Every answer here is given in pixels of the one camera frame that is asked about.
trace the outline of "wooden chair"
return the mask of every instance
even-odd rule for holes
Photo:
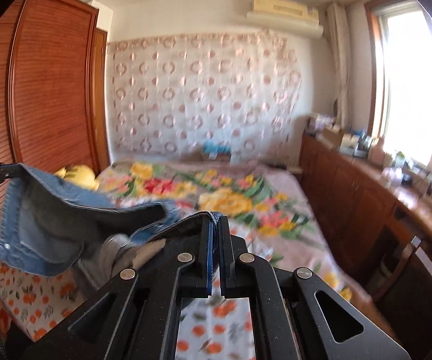
[[[414,237],[394,273],[372,295],[412,360],[432,350],[432,262],[420,244]]]

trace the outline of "wooden wardrobe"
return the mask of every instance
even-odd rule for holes
[[[0,162],[108,165],[97,15],[78,0],[16,0],[0,18]]]

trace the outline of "bed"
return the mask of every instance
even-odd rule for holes
[[[309,267],[391,334],[370,297],[337,266],[304,193],[286,171],[257,163],[122,162],[105,169],[98,181],[99,191],[121,207],[169,198],[175,200],[183,216],[198,210],[222,212],[229,218],[231,234],[244,238],[250,252],[290,271]],[[218,273],[213,282],[212,296],[195,299],[182,310],[176,358],[253,358],[248,300],[222,298]],[[71,269],[46,278],[0,261],[3,337],[13,321],[37,341],[83,301]]]

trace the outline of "patterned wall curtain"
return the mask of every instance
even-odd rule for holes
[[[351,103],[349,100],[349,79],[351,78],[351,44],[346,9],[338,3],[328,7],[330,45],[336,67],[336,90],[338,111],[336,123],[347,129],[351,126]]]
[[[212,140],[243,160],[296,162],[289,142],[301,74],[286,43],[271,33],[110,43],[112,147],[188,160]]]

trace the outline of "yellow plush toy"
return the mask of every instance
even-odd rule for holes
[[[87,190],[96,191],[99,187],[94,172],[86,165],[75,165],[69,169],[61,168],[55,175]]]

